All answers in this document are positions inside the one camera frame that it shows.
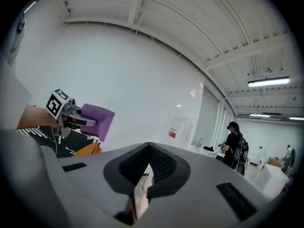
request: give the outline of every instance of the person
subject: person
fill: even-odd
[[[236,122],[230,122],[227,129],[230,130],[230,134],[227,137],[225,146],[221,148],[225,152],[223,162],[232,169],[235,169],[238,161],[235,160],[234,154],[238,148],[238,142],[243,138],[243,135],[239,131],[239,125]]]
[[[290,145],[286,148],[286,156],[282,159],[284,164],[281,167],[283,173],[286,174],[288,168],[293,168],[295,162],[295,150],[290,147]]]

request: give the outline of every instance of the orange object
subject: orange object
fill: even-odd
[[[22,128],[35,128],[35,127],[38,127],[38,126],[17,127],[17,129],[22,129]]]
[[[281,167],[281,162],[276,160],[276,159],[269,159],[267,164],[277,166],[277,167]]]
[[[86,147],[78,150],[74,156],[84,156],[84,155],[91,155],[91,154],[99,154],[101,153],[101,148],[98,147],[99,143],[92,143],[87,145]]]

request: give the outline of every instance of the black backpack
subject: black backpack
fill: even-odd
[[[248,156],[249,146],[244,138],[241,138],[238,141],[237,148],[235,149],[233,154],[233,158],[238,161],[240,164],[245,164]]]

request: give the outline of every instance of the fluorescent light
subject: fluorescent light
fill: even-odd
[[[25,11],[24,13],[26,13],[34,4],[36,3],[36,1],[34,1]]]
[[[270,115],[250,114],[250,116],[270,117]]]
[[[290,117],[290,120],[299,120],[299,121],[304,121],[304,117]]]
[[[267,78],[262,80],[249,81],[248,87],[285,85],[285,84],[289,84],[289,82],[290,82],[289,77]]]

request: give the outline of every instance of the red label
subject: red label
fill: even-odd
[[[169,136],[172,137],[173,139],[175,139],[175,135],[176,135],[175,133],[169,131]]]

